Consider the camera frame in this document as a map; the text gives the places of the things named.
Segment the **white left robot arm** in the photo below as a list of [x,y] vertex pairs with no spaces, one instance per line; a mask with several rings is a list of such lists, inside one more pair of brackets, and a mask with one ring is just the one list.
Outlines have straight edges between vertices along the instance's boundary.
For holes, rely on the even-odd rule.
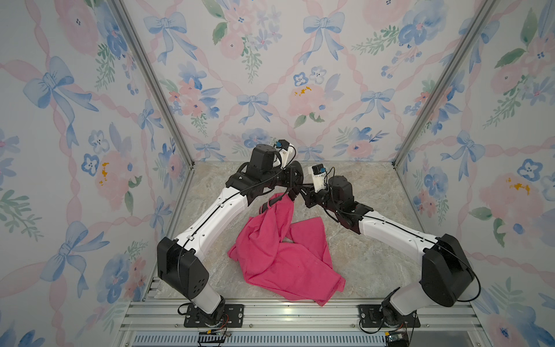
[[228,178],[215,202],[185,231],[158,243],[159,279],[189,299],[209,325],[222,320],[225,299],[209,284],[209,272],[202,262],[206,253],[255,199],[276,187],[291,191],[303,183],[296,154],[296,148],[286,140],[256,145],[250,160]]

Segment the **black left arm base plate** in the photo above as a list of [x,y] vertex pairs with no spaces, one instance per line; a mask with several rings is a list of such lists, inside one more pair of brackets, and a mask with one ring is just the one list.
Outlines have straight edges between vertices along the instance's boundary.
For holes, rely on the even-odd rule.
[[185,328],[241,328],[244,319],[242,304],[220,304],[213,313],[202,311],[193,303],[183,304],[178,313],[184,317]]

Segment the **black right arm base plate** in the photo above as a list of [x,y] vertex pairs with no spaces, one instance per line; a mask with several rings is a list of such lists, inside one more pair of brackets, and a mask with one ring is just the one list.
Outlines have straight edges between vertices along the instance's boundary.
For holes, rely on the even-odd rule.
[[421,322],[416,312],[400,316],[396,313],[383,313],[380,304],[360,304],[357,306],[362,328],[420,328]]

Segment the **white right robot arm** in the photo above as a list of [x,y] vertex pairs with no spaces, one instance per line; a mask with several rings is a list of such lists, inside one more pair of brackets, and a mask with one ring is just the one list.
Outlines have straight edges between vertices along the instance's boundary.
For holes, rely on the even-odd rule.
[[331,212],[344,228],[381,241],[414,260],[421,268],[419,280],[394,289],[381,303],[381,319],[389,326],[432,304],[452,307],[471,302],[481,293],[481,283],[457,238],[435,237],[384,217],[355,200],[344,176],[314,178],[299,187],[308,208],[316,205]]

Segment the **pink trousers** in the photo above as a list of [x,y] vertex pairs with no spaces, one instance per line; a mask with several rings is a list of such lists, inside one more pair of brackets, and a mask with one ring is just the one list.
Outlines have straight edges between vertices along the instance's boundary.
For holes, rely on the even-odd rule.
[[248,284],[323,306],[346,285],[333,267],[325,224],[320,217],[293,222],[293,200],[283,194],[271,199],[279,201],[248,220],[228,256]]

